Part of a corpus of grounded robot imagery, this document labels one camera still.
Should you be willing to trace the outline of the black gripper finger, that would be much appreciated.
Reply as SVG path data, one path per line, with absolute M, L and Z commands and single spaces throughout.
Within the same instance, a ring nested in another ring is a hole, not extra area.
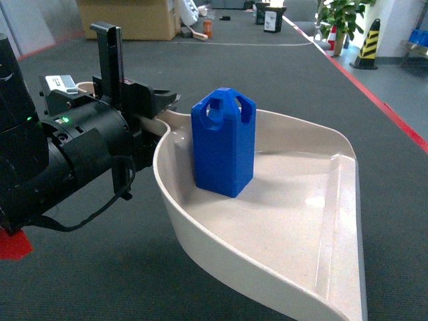
M 152 115 L 158 116 L 177 103 L 181 95 L 170 90 L 154 90 L 154 101 L 152 105 Z

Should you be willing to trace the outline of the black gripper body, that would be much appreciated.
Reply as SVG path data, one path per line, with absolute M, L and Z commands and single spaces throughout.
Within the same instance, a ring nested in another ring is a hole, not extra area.
M 124 117 L 132 134 L 131 155 L 137 170 L 152 165 L 159 135 L 142 127 L 142 118 L 152 120 L 162 111 L 161 93 L 131 80 L 93 78 L 95 96 L 111 105 Z

